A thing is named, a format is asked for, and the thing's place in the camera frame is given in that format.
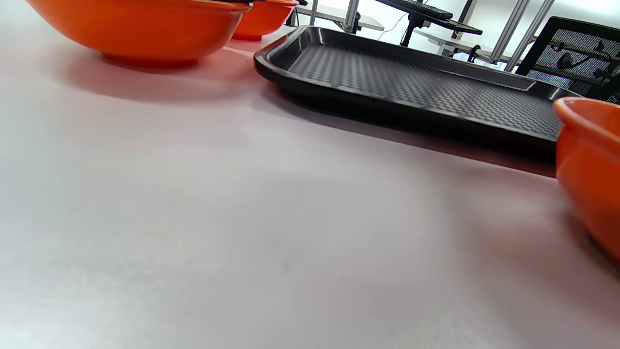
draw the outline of tray rim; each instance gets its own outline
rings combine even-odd
[[[411,110],[418,110],[418,111],[422,111],[422,113],[428,113],[428,114],[435,114],[436,116],[440,116],[442,118],[445,118],[446,120],[437,120],[437,119],[428,119],[429,122],[434,122],[434,123],[452,123],[452,124],[461,124],[462,126],[467,126],[466,123],[468,125],[471,125],[471,123],[475,123],[480,125],[481,127],[490,127],[492,128],[492,130],[497,131],[497,130],[503,130],[508,134],[512,134],[512,135],[526,135],[529,137],[529,139],[531,141],[536,141],[536,140],[541,140],[541,141],[546,141],[546,142],[552,142],[552,143],[556,143],[557,142],[557,135],[555,137],[547,137],[545,135],[541,135],[541,134],[536,134],[530,131],[526,131],[526,130],[520,130],[520,129],[515,129],[513,127],[508,127],[508,126],[504,126],[504,125],[500,125],[500,124],[496,124],[493,122],[487,122],[485,120],[482,119],[478,119],[475,117],[471,117],[471,116],[465,116],[462,114],[456,114],[456,113],[451,113],[448,111],[442,111],[440,109],[433,109],[433,108],[421,108],[421,107],[415,107],[412,106],[411,104],[407,104],[404,102],[396,102],[396,101],[387,101],[383,98],[376,98],[373,96],[369,96],[368,94],[365,94],[363,92],[359,92],[359,93],[353,93],[351,91],[347,91],[345,89],[340,89],[340,88],[335,88],[333,86],[331,86],[330,84],[320,84],[317,83],[317,81],[311,80],[311,79],[307,79],[307,78],[303,78],[300,77],[297,74],[291,73],[290,71],[283,69],[281,67],[279,67],[278,65],[274,64],[272,62],[272,57],[274,55],[277,55],[278,53],[280,53],[282,50],[288,48],[290,45],[296,43],[297,39],[299,39],[300,36],[304,35],[306,32],[310,31],[310,30],[318,30],[319,32],[333,32],[336,33],[336,35],[351,35],[353,37],[356,38],[360,38],[362,40],[372,40],[372,39],[368,39],[368,38],[362,38],[362,37],[358,37],[356,35],[353,34],[348,34],[348,33],[343,33],[343,32],[338,32],[336,30],[331,30],[331,29],[325,29],[325,28],[319,28],[319,27],[314,27],[314,26],[310,26],[310,25],[304,25],[301,26],[299,28],[297,28],[296,30],[284,35],[282,38],[276,40],[275,42],[271,43],[270,45],[267,45],[266,47],[262,48],[261,50],[257,51],[254,55],[254,65],[255,65],[255,69],[257,70],[257,72],[259,74],[261,74],[264,78],[273,81],[274,83],[276,83],[277,85],[279,85],[282,88],[285,89],[295,89],[299,87],[299,84],[306,84],[306,85],[310,85],[313,89],[312,94],[316,95],[316,96],[324,96],[327,98],[334,98],[335,95],[340,95],[340,97],[342,97],[343,99],[346,99],[348,101],[351,101],[352,99],[358,99],[356,101],[353,101],[356,104],[364,104],[361,103],[360,100],[362,99],[371,99],[373,102],[375,103],[379,103],[379,104],[391,104],[393,106],[399,106],[401,108],[404,109],[408,109],[409,111]],[[401,47],[399,45],[394,45],[391,43],[386,43],[386,42],[379,42],[377,40],[373,41],[374,43],[380,44],[380,45],[386,45],[389,46],[390,49],[393,50],[398,50],[398,49],[402,49],[402,50],[413,50],[416,51],[416,54],[422,54],[425,55],[429,58],[432,58],[433,60],[444,60],[444,61],[449,61],[451,64],[455,64],[455,63],[461,63],[461,64],[467,64],[470,65],[470,68],[473,69],[477,69],[477,70],[485,70],[487,72],[491,71],[493,74],[501,74],[501,75],[507,75],[510,76],[511,78],[515,78],[518,77],[519,79],[523,79],[523,80],[528,80],[532,82],[532,85],[530,85],[529,88],[531,88],[532,86],[534,86],[535,84],[545,84],[545,85],[549,85],[552,86],[554,88],[556,88],[558,91],[564,91],[564,93],[568,96],[578,96],[578,94],[573,93],[571,91],[559,88],[557,86],[553,86],[552,84],[548,84],[544,81],[539,81],[536,79],[532,79],[529,78],[527,76],[515,76],[512,73],[508,73],[505,71],[497,71],[497,70],[493,70],[484,66],[479,66],[479,65],[473,65],[471,63],[465,63],[465,62],[460,62],[460,61],[456,61],[452,58],[449,57],[443,57],[443,56],[439,56],[433,53],[427,53],[427,52],[423,52],[423,51],[419,51],[419,50],[415,50],[412,48],[407,48],[407,47]],[[458,73],[454,73],[452,71],[445,71],[445,70],[440,70],[444,73],[449,73],[452,75],[456,75],[456,76],[463,76],[467,79],[473,79],[476,81],[480,81],[483,83],[487,83],[487,84],[492,84],[494,86],[500,86],[501,88],[508,88],[508,89],[516,89],[518,91],[523,91],[526,92],[526,90],[524,89],[520,89],[520,88],[515,88],[514,86],[507,86],[504,84],[495,84],[492,83],[490,81],[485,81],[485,80],[481,80],[481,79],[476,79],[476,78],[472,78],[470,76],[464,76],[464,75],[460,75]],[[420,118],[420,119],[426,119],[424,118],[422,115],[416,115],[416,118]]]

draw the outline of keyboard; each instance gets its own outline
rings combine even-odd
[[[453,16],[452,13],[448,11],[438,9],[437,7],[433,7],[430,5],[422,4],[421,2],[417,2],[416,0],[391,0],[391,2],[400,4],[402,7],[407,8],[411,11],[425,14],[428,17],[433,17],[437,19],[450,19]]]

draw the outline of cable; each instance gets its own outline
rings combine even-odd
[[[379,35],[379,38],[378,38],[377,40],[381,40],[381,37],[383,36],[383,34],[385,34],[385,33],[389,33],[389,32],[391,32],[392,30],[396,29],[396,27],[398,26],[398,23],[400,23],[400,22],[402,21],[402,19],[403,19],[403,18],[405,18],[405,16],[406,16],[406,15],[407,15],[406,13],[405,13],[404,15],[402,15],[402,17],[398,20],[398,22],[396,22],[396,24],[394,24],[394,27],[393,27],[392,29],[387,30],[387,31],[385,31],[385,32],[381,33],[381,35]]]

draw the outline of white wall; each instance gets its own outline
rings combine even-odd
[[[319,0],[321,4],[336,7],[339,9],[347,9],[348,0]],[[534,19],[538,9],[541,7],[543,0],[531,0],[523,20],[517,27],[513,38],[508,44],[507,51],[512,52],[516,49],[519,41],[525,34],[529,24]],[[465,0],[428,0],[428,4],[439,7],[454,14],[455,18],[460,15]],[[516,0],[478,0],[477,6],[473,12],[470,25],[482,29],[482,35],[464,34],[463,40],[473,43],[479,43],[483,46],[494,47],[497,39],[508,20],[508,16],[512,12]],[[404,12],[381,4],[374,0],[360,0],[359,12],[369,15],[378,20],[386,30],[391,29],[396,22],[402,17]],[[560,16],[572,19],[584,20],[586,22],[594,22],[597,24],[608,25],[610,27],[620,27],[620,0],[556,0],[547,16]],[[300,17],[302,23],[307,19]],[[407,29],[407,18],[400,21],[396,29],[386,33],[381,37],[381,41],[390,43],[399,43],[402,34]],[[318,20],[317,25],[337,28],[334,24],[324,20]],[[438,25],[431,25],[430,28],[424,28],[434,34],[445,35],[449,37],[451,30],[442,28]],[[381,33],[376,30],[363,29],[359,32],[360,36],[376,39]],[[436,52],[438,47],[428,42],[428,40],[420,35],[412,37],[409,47],[423,50],[426,52]]]

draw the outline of metal frame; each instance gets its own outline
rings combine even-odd
[[[525,32],[523,39],[521,39],[519,46],[516,47],[515,52],[513,53],[512,57],[510,57],[510,60],[508,61],[508,64],[504,69],[505,71],[511,72],[512,69],[515,68],[516,63],[518,62],[519,58],[521,58],[523,52],[525,52],[525,49],[528,47],[529,43],[532,42],[532,38],[536,34],[538,27],[540,27],[540,25],[542,24],[544,18],[549,13],[549,10],[551,9],[551,6],[553,6],[554,2],[555,0],[545,0],[545,2],[542,4],[540,10],[538,10],[538,13],[536,14],[536,17],[534,17],[534,20],[529,25],[528,30]]]
[[[510,17],[508,18],[508,22],[502,31],[499,39],[497,39],[497,43],[493,48],[493,52],[491,52],[491,56],[489,56],[489,60],[491,62],[499,61],[500,57],[503,55],[506,50],[506,46],[508,46],[508,42],[512,38],[512,35],[515,33],[516,27],[518,26],[521,18],[523,18],[523,14],[525,13],[525,9],[528,8],[530,0],[518,0],[516,2],[515,8],[512,10]]]
[[[346,33],[355,33],[357,31],[357,25],[355,23],[357,16],[357,7],[360,5],[360,0],[349,0],[349,6],[347,8],[347,17],[343,23],[344,31]]]
[[[318,8],[319,8],[319,0],[313,0],[312,12],[310,13],[310,25],[314,25],[314,20],[316,19],[316,12]]]

